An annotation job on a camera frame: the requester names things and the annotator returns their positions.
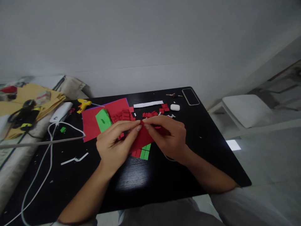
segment glue gun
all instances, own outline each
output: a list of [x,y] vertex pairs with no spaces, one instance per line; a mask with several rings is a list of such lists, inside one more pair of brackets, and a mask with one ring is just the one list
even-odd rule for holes
[[84,99],[78,99],[78,102],[80,102],[82,104],[81,108],[77,111],[77,113],[79,113],[79,114],[82,111],[84,111],[87,106],[90,106],[92,104],[91,101],[87,101],[87,100],[84,100]]

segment left hand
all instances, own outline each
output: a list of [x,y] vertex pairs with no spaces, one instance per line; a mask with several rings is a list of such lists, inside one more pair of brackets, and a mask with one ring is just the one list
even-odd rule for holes
[[[129,150],[136,139],[142,125],[137,121],[118,121],[105,132],[97,136],[96,147],[101,157],[100,164],[111,176],[125,162]],[[124,131],[131,130],[125,140],[118,141]]]

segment green paper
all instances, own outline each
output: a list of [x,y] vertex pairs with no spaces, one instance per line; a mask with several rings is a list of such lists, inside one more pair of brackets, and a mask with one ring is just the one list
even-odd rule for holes
[[66,132],[66,127],[62,127],[61,132]]
[[150,154],[149,151],[145,151],[145,154],[144,154],[144,160],[148,160],[148,155]]
[[100,110],[97,113],[97,115],[95,115],[95,118],[98,123],[100,132],[104,132],[106,129],[108,129],[112,125],[112,122],[108,115],[108,112],[105,109]]
[[141,150],[140,159],[144,159],[145,150]]
[[151,143],[148,144],[148,145],[146,145],[146,146],[144,146],[142,149],[146,150],[146,151],[149,151],[151,149]]

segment black table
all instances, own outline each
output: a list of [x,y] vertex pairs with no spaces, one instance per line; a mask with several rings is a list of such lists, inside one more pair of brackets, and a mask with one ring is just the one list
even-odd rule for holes
[[[166,94],[182,93],[182,89],[190,87],[166,89],[153,92],[126,94],[89,99],[96,104],[105,104],[121,98],[127,98],[130,106],[163,100],[168,106],[176,102],[180,111],[170,111],[175,120],[185,124],[187,135],[186,144],[199,156],[231,176],[240,186],[250,186],[251,181],[227,145],[221,133],[202,104],[189,106],[184,97],[172,98]],[[79,106],[74,100],[73,107]],[[160,105],[137,108],[136,119],[143,119],[143,112],[159,112]],[[65,122],[82,130],[82,119],[73,113]],[[67,127],[66,133],[58,131],[55,139],[79,137],[81,133],[69,126],[60,124],[59,129]],[[100,162],[97,152],[96,139],[83,143],[82,140],[58,143],[53,145],[52,170],[32,204],[25,210],[24,215],[31,225],[56,221],[57,217],[88,180]],[[14,194],[10,198],[0,218],[4,225],[20,213],[25,192],[37,171],[46,145],[39,146],[26,172],[21,178]],[[69,159],[89,154],[81,162],[71,162],[61,166]],[[50,165],[50,153],[44,159],[39,175],[28,193],[26,203],[30,202],[40,184],[44,180]],[[166,202],[186,197],[206,194],[188,169],[177,162],[167,160],[155,143],[152,143],[148,161],[129,157],[111,179],[100,213],[139,207],[148,203]],[[18,217],[10,225],[20,225]]]

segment yellow paper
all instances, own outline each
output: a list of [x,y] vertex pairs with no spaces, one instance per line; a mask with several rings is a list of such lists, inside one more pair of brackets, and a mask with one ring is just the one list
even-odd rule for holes
[[[17,106],[20,106],[17,109],[17,110],[19,110],[20,108],[22,108],[23,104],[27,100],[37,100],[37,96],[44,91],[51,92],[51,96],[50,96],[49,102],[41,105],[41,111],[38,114],[35,121],[37,122],[37,121],[41,120],[47,114],[49,114],[52,110],[54,110],[61,102],[63,102],[66,99],[66,96],[64,96],[63,93],[47,89],[47,88],[44,88],[44,87],[36,85],[36,84],[29,83],[23,87],[17,88],[17,98],[15,100],[11,101],[11,103],[13,103],[13,105],[14,105],[14,108],[11,107],[10,109],[15,109],[15,108],[17,108]],[[5,110],[2,112],[2,110],[1,110],[0,114],[5,115],[7,112],[11,112],[11,111],[12,110],[10,110],[10,111]],[[11,128],[5,139],[7,140],[7,139],[16,138],[17,136],[19,136],[22,133],[24,133],[24,131],[20,130],[20,128],[17,128],[17,129]]]
[[12,113],[20,110],[23,104],[8,102],[8,101],[0,101],[0,116],[11,115]]

